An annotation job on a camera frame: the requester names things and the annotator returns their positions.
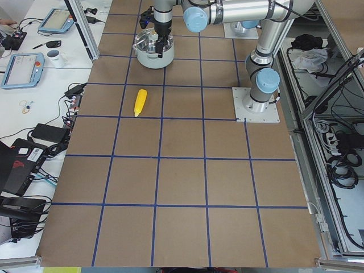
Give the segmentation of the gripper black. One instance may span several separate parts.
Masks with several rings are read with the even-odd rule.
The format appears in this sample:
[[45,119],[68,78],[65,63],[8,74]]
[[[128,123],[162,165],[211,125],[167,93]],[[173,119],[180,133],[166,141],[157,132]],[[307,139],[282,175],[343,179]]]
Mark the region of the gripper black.
[[156,54],[158,55],[158,58],[163,57],[163,49],[164,50],[170,49],[169,34],[171,32],[171,28],[172,28],[171,20],[164,23],[158,21],[154,23],[154,29],[156,33],[159,35],[159,37],[162,37],[156,41]]

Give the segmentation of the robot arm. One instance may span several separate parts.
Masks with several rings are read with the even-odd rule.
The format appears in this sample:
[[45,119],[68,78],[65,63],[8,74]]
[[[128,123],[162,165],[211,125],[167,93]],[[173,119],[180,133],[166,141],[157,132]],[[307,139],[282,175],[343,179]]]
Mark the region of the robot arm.
[[181,5],[181,1],[154,1],[154,30],[158,34],[158,39],[155,42],[155,51],[158,54],[158,58],[163,57],[163,48],[167,44],[168,35],[172,27],[172,9],[176,5]]
[[272,69],[274,49],[287,22],[304,15],[313,1],[181,1],[180,5],[191,32],[201,32],[209,24],[263,22],[257,45],[245,62],[251,89],[243,105],[251,113],[264,112],[280,81]]

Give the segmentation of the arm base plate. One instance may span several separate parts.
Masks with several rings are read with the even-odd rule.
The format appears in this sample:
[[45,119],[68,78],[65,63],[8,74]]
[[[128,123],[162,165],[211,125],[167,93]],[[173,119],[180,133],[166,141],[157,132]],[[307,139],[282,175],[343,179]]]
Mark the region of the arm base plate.
[[259,20],[224,23],[225,38],[257,40],[258,26],[259,26]]
[[268,102],[256,102],[250,97],[251,88],[232,88],[235,119],[247,123],[279,123],[280,118],[276,104],[271,96]]

